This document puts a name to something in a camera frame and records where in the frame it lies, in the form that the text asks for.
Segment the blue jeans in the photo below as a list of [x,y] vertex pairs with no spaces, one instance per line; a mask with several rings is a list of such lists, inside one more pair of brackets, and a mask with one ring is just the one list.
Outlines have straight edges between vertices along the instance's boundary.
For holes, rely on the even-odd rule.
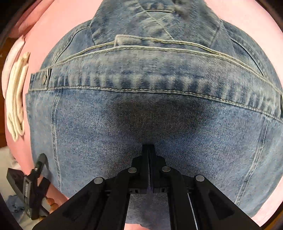
[[[71,197],[152,143],[252,217],[283,173],[282,94],[259,45],[203,0],[104,0],[31,77],[33,158]],[[169,229],[167,197],[132,195],[126,222]]]

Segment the yellow stitching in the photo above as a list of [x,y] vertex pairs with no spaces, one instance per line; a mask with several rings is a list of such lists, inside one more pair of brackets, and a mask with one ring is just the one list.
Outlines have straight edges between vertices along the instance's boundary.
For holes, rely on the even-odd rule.
[[83,54],[80,56],[76,56],[74,58],[80,58],[80,57],[84,57],[86,55],[91,55],[91,54],[95,54],[95,53],[108,53],[111,51],[115,51],[115,50],[132,50],[132,49],[136,49],[136,50],[157,50],[157,51],[174,51],[174,52],[181,52],[181,53],[191,53],[191,54],[198,54],[198,55],[203,55],[203,56],[207,56],[207,57],[215,57],[224,61],[228,61],[230,63],[236,64],[239,67],[242,67],[243,69],[248,70],[249,72],[252,72],[253,74],[255,74],[256,76],[258,76],[259,79],[261,79],[262,81],[268,83],[269,85],[271,85],[273,87],[274,90],[276,90],[277,92],[281,93],[281,91],[279,89],[277,89],[277,87],[275,87],[273,84],[271,84],[271,82],[267,81],[265,78],[263,78],[261,75],[259,75],[258,73],[255,73],[254,71],[250,70],[249,68],[247,68],[245,65],[241,65],[238,62],[235,62],[234,60],[228,59],[227,57],[222,57],[220,55],[217,54],[208,54],[208,53],[203,53],[203,52],[199,52],[199,51],[193,51],[193,50],[183,50],[183,49],[174,49],[174,48],[161,48],[161,47],[145,47],[145,48],[141,48],[143,46],[140,47],[133,47],[133,48],[124,48],[124,46],[117,46],[117,47],[113,47],[113,48],[109,48],[107,50],[98,50],[98,51],[94,51],[94,52],[90,52],[87,54]]
[[[196,96],[196,97],[200,97],[200,98],[205,98],[205,99],[210,99],[213,101],[218,101],[218,102],[223,102],[223,103],[227,103],[227,104],[231,104],[231,105],[235,105],[241,108],[246,108],[255,112],[260,112],[264,115],[267,115],[281,123],[283,123],[282,120],[278,119],[277,117],[271,115],[270,113],[267,113],[261,109],[255,108],[255,107],[251,107],[248,105],[244,105],[244,104],[240,104],[237,102],[233,102],[230,100],[226,100],[226,99],[221,99],[221,98],[217,98],[217,97],[212,97],[212,96],[207,96],[204,94],[200,94],[200,93],[192,93],[192,92],[184,92],[184,91],[179,91],[179,90],[151,90],[151,89],[114,89],[114,88],[103,88],[103,87],[94,87],[94,86],[59,86],[59,87],[55,87],[55,88],[48,88],[48,90],[58,90],[58,89],[93,89],[93,90],[105,90],[105,91],[114,91],[114,92],[123,92],[123,91],[127,91],[129,93],[131,92],[142,92],[144,91],[144,93],[147,92],[156,92],[156,93],[162,93],[162,92],[168,92],[168,93],[172,93],[172,94],[180,94],[180,95],[188,95],[188,96]],[[29,92],[33,92],[33,91],[46,91],[46,89],[29,89]]]
[[100,47],[104,47],[104,46],[108,46],[108,45],[113,45],[113,44],[114,44],[114,42],[107,42],[107,43],[103,43],[103,44],[100,44],[100,45],[91,46],[91,47],[89,47],[89,48],[86,48],[86,49],[84,49],[84,50],[78,52],[78,53],[75,53],[75,54],[73,54],[73,55],[68,56],[67,58],[65,58],[65,59],[63,59],[63,60],[57,62],[56,64],[63,63],[64,61],[67,61],[67,60],[70,59],[70,58],[79,56],[80,54],[83,54],[83,53],[85,53],[85,52],[87,52],[87,51],[89,51],[89,50],[93,50],[93,49],[96,49],[96,48],[100,48]]
[[[236,41],[237,43],[241,44],[241,45],[244,47],[244,49],[246,49],[246,50],[248,51],[248,53],[252,52],[252,55],[254,55],[254,56],[260,56],[260,55],[261,55],[261,54],[260,54],[261,52],[259,53],[257,50],[255,51],[255,50],[250,46],[249,42],[247,42],[245,39],[243,39],[243,38],[240,37],[239,35],[237,35],[237,34],[231,32],[231,31],[229,31],[229,30],[227,30],[227,32],[228,32],[228,34],[229,34],[229,37],[230,37],[231,39],[233,39],[234,41]],[[260,65],[261,68],[259,68],[259,69],[260,69],[261,73],[263,74],[262,69],[264,69],[264,65],[262,65],[261,60],[258,59],[256,63],[257,63],[258,65]]]
[[87,23],[88,26],[85,25],[85,23],[83,23],[83,25],[81,25],[80,27],[76,28],[73,33],[70,35],[70,37],[66,40],[66,42],[64,43],[64,47],[62,47],[60,50],[57,51],[56,54],[54,54],[52,56],[52,61],[54,61],[53,64],[55,64],[57,62],[57,60],[59,59],[59,57],[62,55],[62,53],[67,49],[67,47],[70,45],[70,43],[72,42],[72,40],[74,39],[75,35],[80,32],[81,30],[84,30],[86,28],[89,27],[89,22]]
[[261,155],[262,155],[262,150],[263,150],[263,147],[264,147],[264,142],[265,142],[266,132],[267,132],[267,128],[268,128],[269,122],[270,122],[270,119],[268,120],[267,125],[266,125],[266,128],[265,128],[265,133],[264,133],[264,137],[263,137],[263,141],[262,141],[262,145],[261,145],[261,151],[260,151],[260,154],[259,154],[259,156],[258,156],[258,160],[257,160],[257,162],[256,162],[255,165],[253,165],[253,164],[251,165],[251,169],[252,169],[252,167],[254,167],[254,169],[253,169],[253,171],[251,172],[251,174],[250,174],[250,176],[249,176],[249,179],[248,179],[248,181],[247,181],[247,183],[246,183],[246,185],[245,185],[245,188],[244,188],[244,191],[243,191],[241,197],[240,197],[239,200],[238,200],[237,205],[239,205],[239,204],[241,203],[241,199],[242,199],[243,195],[245,194],[245,191],[246,191],[246,189],[247,189],[247,187],[248,187],[248,184],[249,184],[249,182],[250,182],[250,179],[251,179],[252,175],[254,174],[254,172],[255,172],[255,170],[256,170],[256,167],[257,167],[257,165],[258,165],[258,162],[259,162],[259,160],[260,160],[260,157],[261,157]]
[[[206,51],[208,51],[208,52],[210,52],[210,53],[213,53],[213,54],[216,54],[216,55],[222,55],[222,56],[225,56],[225,57],[227,57],[227,58],[229,58],[229,59],[232,59],[232,60],[234,60],[235,62],[239,63],[240,65],[243,65],[244,67],[250,69],[250,70],[253,71],[255,74],[259,75],[256,70],[254,70],[254,69],[251,68],[250,66],[246,65],[245,63],[241,62],[240,60],[238,60],[238,59],[236,59],[236,58],[234,58],[234,57],[232,57],[232,56],[230,56],[230,55],[228,55],[228,54],[225,54],[225,53],[222,53],[222,52],[219,52],[219,51],[216,51],[216,50],[212,50],[212,49],[210,49],[210,48],[208,48],[208,47],[205,47],[205,46],[203,46],[203,45],[200,45],[200,44],[197,44],[197,43],[194,43],[194,42],[175,41],[175,40],[162,40],[162,39],[156,39],[156,38],[150,38],[150,37],[148,37],[148,38],[142,38],[142,37],[132,36],[132,35],[117,35],[117,36],[119,36],[119,37],[132,37],[132,38],[137,38],[137,39],[140,39],[140,40],[158,41],[158,42],[163,43],[163,44],[185,44],[185,45],[196,46],[196,47],[202,48],[202,49],[204,49],[204,50],[206,50]],[[99,47],[103,47],[103,46],[106,46],[106,45],[111,45],[111,44],[114,44],[114,42],[108,42],[108,43],[104,43],[104,44],[101,44],[101,45],[96,45],[96,46],[89,47],[89,48],[87,48],[87,49],[85,49],[85,50],[83,50],[83,51],[80,51],[79,53],[76,53],[76,54],[74,54],[74,55],[71,55],[71,56],[65,58],[64,60],[61,60],[60,62],[57,62],[57,63],[53,64],[52,66],[59,65],[59,64],[65,62],[65,61],[67,61],[67,60],[69,60],[69,59],[71,59],[71,58],[73,58],[73,57],[79,57],[81,53],[84,53],[84,52],[86,52],[86,51],[88,51],[88,50],[95,49],[95,48],[99,48]]]
[[218,55],[223,55],[223,56],[226,56],[238,63],[240,63],[241,65],[244,65],[246,66],[247,68],[251,69],[252,71],[254,71],[255,73],[257,73],[256,70],[254,70],[252,67],[246,65],[245,63],[243,63],[242,61],[228,55],[228,54],[225,54],[225,53],[222,53],[222,52],[219,52],[217,50],[213,50],[213,49],[210,49],[206,46],[203,46],[201,44],[197,44],[197,43],[194,43],[194,42],[186,42],[186,41],[176,41],[176,40],[162,40],[162,39],[157,39],[157,38],[150,38],[150,37],[146,37],[146,38],[143,38],[143,37],[138,37],[138,36],[131,36],[131,35],[118,35],[119,37],[132,37],[132,38],[137,38],[137,39],[140,39],[140,40],[152,40],[152,41],[158,41],[160,43],[163,43],[163,44],[179,44],[179,45],[191,45],[191,46],[196,46],[196,47],[199,47],[199,48],[202,48],[210,53],[213,53],[213,54],[218,54]]
[[237,40],[231,38],[230,36],[229,36],[229,38],[230,38],[234,43],[237,43],[239,46],[241,46],[242,49],[244,49],[245,52],[248,53],[248,55],[249,55],[249,56],[252,58],[252,60],[255,62],[256,66],[257,66],[257,68],[259,69],[259,71],[261,72],[262,76],[264,76],[264,73],[263,73],[261,67],[260,67],[259,64],[258,64],[258,61],[256,61],[255,58],[254,58],[254,53],[253,53],[253,51],[252,51],[252,52],[249,51],[243,44],[241,44],[241,43],[238,42]]

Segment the white towel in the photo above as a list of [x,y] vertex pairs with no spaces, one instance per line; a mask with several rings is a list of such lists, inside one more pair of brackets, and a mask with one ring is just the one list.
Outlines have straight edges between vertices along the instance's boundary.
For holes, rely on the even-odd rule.
[[10,49],[5,64],[3,66],[2,70],[2,92],[3,92],[3,97],[6,99],[6,92],[9,84],[9,78],[11,74],[11,70],[13,67],[13,64],[16,60],[18,60],[18,57],[20,55],[20,52],[23,48],[23,45],[25,44],[24,37],[21,36],[17,41],[15,41],[14,45]]
[[23,85],[28,69],[29,52],[19,57],[12,67],[8,88],[6,92],[6,115],[7,127],[11,133],[13,140],[16,141],[19,135],[25,132],[23,123]]

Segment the denim fabric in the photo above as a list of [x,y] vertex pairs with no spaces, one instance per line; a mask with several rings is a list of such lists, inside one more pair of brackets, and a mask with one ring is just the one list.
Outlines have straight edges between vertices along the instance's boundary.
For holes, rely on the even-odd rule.
[[[257,43],[203,0],[104,0],[31,76],[33,158],[71,197],[153,143],[252,217],[283,174],[282,93]],[[170,229],[166,196],[131,196],[126,222]]]
[[20,198],[17,195],[14,195],[8,197],[8,200],[6,201],[6,205],[10,210],[10,212],[12,213],[13,217],[19,223],[25,211],[23,202],[20,200]]

